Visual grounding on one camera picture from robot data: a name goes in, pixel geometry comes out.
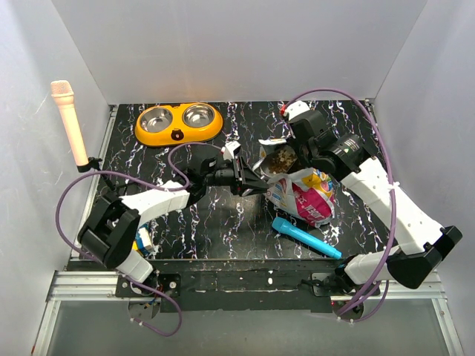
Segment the pet food bag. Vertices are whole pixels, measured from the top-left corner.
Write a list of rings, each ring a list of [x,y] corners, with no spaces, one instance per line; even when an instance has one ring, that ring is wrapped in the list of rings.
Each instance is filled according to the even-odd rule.
[[[269,185],[265,197],[276,208],[313,227],[335,216],[333,181],[328,174],[305,168],[285,139],[261,139],[253,171]]]

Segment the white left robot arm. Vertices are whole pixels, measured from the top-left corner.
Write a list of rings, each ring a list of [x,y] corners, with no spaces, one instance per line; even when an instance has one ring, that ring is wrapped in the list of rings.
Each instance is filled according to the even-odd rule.
[[[195,204],[210,186],[226,186],[241,197],[263,194],[269,187],[241,157],[193,159],[184,167],[184,174],[189,179],[187,187],[170,180],[162,191],[150,189],[124,197],[107,193],[100,197],[79,232],[81,246],[104,267],[131,278],[132,287],[143,297],[151,296],[158,287],[156,269],[133,250],[143,225]]]

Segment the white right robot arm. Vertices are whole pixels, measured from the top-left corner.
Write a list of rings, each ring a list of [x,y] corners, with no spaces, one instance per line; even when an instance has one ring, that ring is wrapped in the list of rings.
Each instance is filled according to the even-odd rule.
[[[357,134],[337,137],[323,114],[309,108],[284,111],[295,150],[302,165],[329,174],[358,196],[394,234],[388,254],[359,254],[336,272],[337,289],[354,294],[378,264],[377,280],[395,280],[417,289],[462,239],[454,225],[442,226],[430,218],[388,175],[373,150]]]

